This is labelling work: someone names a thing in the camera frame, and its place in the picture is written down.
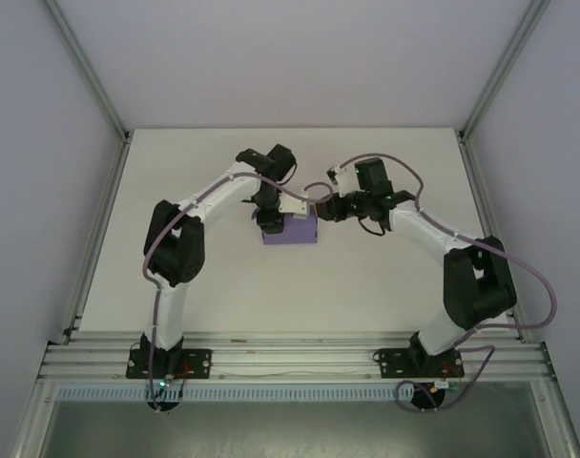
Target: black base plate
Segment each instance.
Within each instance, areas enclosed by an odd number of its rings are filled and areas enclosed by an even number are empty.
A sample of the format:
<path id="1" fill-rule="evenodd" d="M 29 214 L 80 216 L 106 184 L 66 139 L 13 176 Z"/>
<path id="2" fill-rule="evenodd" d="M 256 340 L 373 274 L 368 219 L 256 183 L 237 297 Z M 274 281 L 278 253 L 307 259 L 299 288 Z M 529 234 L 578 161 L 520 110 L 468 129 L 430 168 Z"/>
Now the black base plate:
<path id="1" fill-rule="evenodd" d="M 184 372 L 184 363 L 188 363 L 188 375 L 176 376 L 176 379 L 209 379 L 210 367 L 212 365 L 212 350 L 203 348 L 182 348 L 180 350 L 177 373 Z M 155 364 L 154 378 L 162 379 L 167 374 Z M 129 363 L 127 364 L 126 377 L 128 379 L 148 378 L 148 358 L 140 348 L 129 352 Z"/>
<path id="2" fill-rule="evenodd" d="M 437 356 L 429 356 L 427 364 L 421 370 L 409 359 L 408 348 L 381 348 L 375 352 L 373 359 L 379 364 L 382 379 L 464 377 L 462 357 L 454 348 Z"/>

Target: purple box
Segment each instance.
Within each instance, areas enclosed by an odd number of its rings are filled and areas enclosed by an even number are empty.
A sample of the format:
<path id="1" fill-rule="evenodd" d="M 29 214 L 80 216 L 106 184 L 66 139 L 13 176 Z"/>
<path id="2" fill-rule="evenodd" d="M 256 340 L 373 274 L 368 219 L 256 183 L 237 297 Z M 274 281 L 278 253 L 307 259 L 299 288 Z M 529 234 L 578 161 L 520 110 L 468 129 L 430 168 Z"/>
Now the purple box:
<path id="1" fill-rule="evenodd" d="M 289 245 L 294 243 L 316 243 L 318 241 L 318 217 L 311 209 L 306 219 L 283 217 L 283 232 L 275 236 L 262 233 L 265 245 Z"/>

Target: white wall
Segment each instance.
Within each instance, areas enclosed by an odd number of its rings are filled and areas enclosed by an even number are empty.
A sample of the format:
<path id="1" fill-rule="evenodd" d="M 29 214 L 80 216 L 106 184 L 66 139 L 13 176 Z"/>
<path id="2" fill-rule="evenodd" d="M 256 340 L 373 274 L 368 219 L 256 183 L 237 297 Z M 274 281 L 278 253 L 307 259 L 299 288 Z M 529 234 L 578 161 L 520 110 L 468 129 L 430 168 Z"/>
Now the white wall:
<path id="1" fill-rule="evenodd" d="M 580 438 L 580 0 L 551 3 L 474 144 L 507 248 L 559 295 L 544 337 Z M 540 320 L 543 288 L 518 282 Z"/>
<path id="2" fill-rule="evenodd" d="M 40 3 L 0 1 L 0 457 L 61 332 L 116 145 Z"/>
<path id="3" fill-rule="evenodd" d="M 529 0 L 59 0 L 137 127 L 452 126 Z"/>

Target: white table surface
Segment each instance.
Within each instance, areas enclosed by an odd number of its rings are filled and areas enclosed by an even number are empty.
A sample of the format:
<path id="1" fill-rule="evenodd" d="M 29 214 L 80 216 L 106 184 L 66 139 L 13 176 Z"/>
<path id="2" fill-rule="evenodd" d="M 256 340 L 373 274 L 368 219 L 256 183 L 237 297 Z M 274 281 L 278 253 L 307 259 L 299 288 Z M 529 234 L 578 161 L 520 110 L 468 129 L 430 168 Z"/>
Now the white table surface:
<path id="1" fill-rule="evenodd" d="M 327 180 L 329 167 L 358 154 L 398 156 L 424 178 L 431 214 L 482 235 L 451 129 L 137 130 L 80 330 L 145 329 L 154 287 L 140 270 L 155 205 L 199 192 L 240 151 L 266 154 L 276 143 L 297 158 L 289 185 L 295 190 Z M 407 172 L 391 162 L 386 168 L 395 190 L 416 191 Z M 443 270 L 408 240 L 370 236 L 355 220 L 320 221 L 317 244 L 264 246 L 253 210 L 238 204 L 206 234 L 205 266 L 184 312 L 186 332 L 415 331 L 442 309 Z"/>

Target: gray wall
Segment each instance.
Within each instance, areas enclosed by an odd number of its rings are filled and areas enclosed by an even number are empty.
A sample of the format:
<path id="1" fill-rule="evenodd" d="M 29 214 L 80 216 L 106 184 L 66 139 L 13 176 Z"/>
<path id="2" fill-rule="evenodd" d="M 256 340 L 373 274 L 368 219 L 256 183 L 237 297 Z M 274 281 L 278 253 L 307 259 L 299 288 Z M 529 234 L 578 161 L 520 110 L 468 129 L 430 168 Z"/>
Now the gray wall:
<path id="1" fill-rule="evenodd" d="M 553 1 L 474 139 L 507 248 L 559 295 L 544 331 L 580 438 L 580 0 Z M 543 288 L 518 281 L 532 320 Z"/>
<path id="2" fill-rule="evenodd" d="M 59 0 L 137 127 L 453 126 L 529 0 Z"/>
<path id="3" fill-rule="evenodd" d="M 61 332 L 116 145 L 40 3 L 0 1 L 0 457 Z"/>

